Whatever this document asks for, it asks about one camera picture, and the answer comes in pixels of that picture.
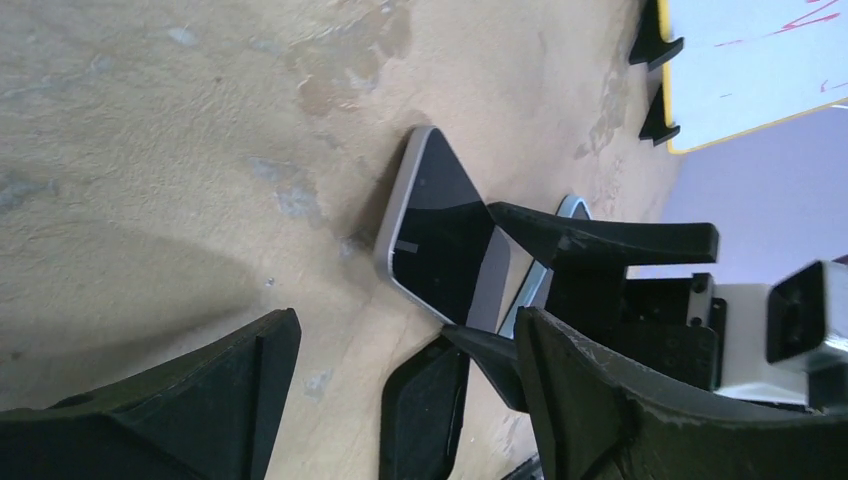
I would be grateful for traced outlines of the black phone case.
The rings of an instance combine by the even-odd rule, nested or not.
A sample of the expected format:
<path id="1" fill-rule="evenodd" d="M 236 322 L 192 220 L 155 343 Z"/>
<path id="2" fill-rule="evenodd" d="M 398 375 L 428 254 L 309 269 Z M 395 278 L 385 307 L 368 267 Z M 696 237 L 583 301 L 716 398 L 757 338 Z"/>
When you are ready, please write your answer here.
<path id="1" fill-rule="evenodd" d="M 437 337 L 399 365 L 382 392 L 380 480 L 447 479 L 463 427 L 470 358 Z"/>

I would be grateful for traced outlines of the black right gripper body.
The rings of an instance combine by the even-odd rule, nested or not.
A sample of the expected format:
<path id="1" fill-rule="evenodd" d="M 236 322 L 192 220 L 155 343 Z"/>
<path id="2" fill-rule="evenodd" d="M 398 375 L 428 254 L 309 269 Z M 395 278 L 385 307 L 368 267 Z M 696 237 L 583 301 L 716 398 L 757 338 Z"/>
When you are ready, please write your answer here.
<path id="1" fill-rule="evenodd" d="M 556 271 L 546 310 L 668 377 L 706 391 L 720 386 L 727 302 L 708 273 L 629 279 L 621 267 Z"/>

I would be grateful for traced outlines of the light blue phone case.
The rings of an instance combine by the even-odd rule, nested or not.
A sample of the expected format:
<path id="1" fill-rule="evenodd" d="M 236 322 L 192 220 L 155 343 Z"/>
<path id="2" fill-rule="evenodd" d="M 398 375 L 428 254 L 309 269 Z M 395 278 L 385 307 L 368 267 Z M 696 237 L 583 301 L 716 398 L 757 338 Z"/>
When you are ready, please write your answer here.
<path id="1" fill-rule="evenodd" d="M 557 217 L 581 220 L 592 219 L 589 206 L 585 199 L 575 194 L 569 194 L 563 198 L 555 215 Z M 513 338 L 518 309 L 520 307 L 544 305 L 550 289 L 551 279 L 552 273 L 549 269 L 536 260 L 531 263 L 520 288 L 497 330 L 498 335 L 508 339 Z"/>

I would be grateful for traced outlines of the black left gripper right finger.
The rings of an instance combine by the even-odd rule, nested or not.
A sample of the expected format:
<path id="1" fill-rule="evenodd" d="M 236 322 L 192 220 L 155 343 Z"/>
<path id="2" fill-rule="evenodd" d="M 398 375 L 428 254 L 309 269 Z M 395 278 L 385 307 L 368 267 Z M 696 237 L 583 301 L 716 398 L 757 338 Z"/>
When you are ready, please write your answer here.
<path id="1" fill-rule="evenodd" d="M 843 479 L 847 418 L 761 406 L 665 376 L 548 312 L 514 339 L 547 479 Z"/>

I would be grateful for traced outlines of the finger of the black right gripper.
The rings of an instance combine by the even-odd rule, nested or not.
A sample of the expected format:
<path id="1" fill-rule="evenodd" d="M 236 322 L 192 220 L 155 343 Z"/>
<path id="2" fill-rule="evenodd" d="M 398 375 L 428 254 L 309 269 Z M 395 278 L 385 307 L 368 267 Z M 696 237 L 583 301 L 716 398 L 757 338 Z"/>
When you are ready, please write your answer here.
<path id="1" fill-rule="evenodd" d="M 461 325 L 446 325 L 441 335 L 477 364 L 509 409 L 529 412 L 519 370 L 518 351 L 512 339 Z"/>
<path id="2" fill-rule="evenodd" d="M 557 217 L 507 202 L 488 206 L 496 225 L 542 265 L 606 269 L 714 263 L 720 235 L 711 223 L 628 223 Z"/>

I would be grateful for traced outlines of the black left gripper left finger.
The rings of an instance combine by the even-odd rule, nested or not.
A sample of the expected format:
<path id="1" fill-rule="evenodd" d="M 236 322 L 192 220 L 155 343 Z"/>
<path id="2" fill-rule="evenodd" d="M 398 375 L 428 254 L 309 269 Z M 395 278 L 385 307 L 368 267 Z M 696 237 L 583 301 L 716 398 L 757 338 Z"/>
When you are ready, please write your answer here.
<path id="1" fill-rule="evenodd" d="M 44 409 L 1 415 L 5 479 L 262 479 L 301 326 L 274 310 L 231 334 Z"/>

